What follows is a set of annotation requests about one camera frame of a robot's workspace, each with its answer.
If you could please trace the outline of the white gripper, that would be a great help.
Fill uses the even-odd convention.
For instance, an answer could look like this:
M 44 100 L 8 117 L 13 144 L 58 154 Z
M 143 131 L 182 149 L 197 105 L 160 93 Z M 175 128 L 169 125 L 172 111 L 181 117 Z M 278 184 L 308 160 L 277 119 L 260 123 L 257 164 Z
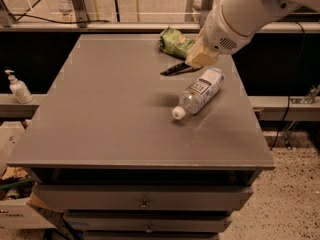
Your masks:
M 220 54 L 232 55 L 246 46 L 252 36 L 243 36 L 232 30 L 224 19 L 222 9 L 214 6 L 208 14 L 185 63 L 192 68 L 210 66 L 218 61 Z

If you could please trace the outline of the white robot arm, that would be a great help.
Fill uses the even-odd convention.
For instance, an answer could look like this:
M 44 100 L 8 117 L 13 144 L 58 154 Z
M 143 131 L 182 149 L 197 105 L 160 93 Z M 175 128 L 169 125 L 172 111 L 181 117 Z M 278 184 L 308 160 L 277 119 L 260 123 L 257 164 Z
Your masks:
M 193 68 L 214 64 L 218 56 L 233 55 L 265 25 L 305 6 L 320 10 L 320 0 L 218 0 L 207 15 L 185 63 Z

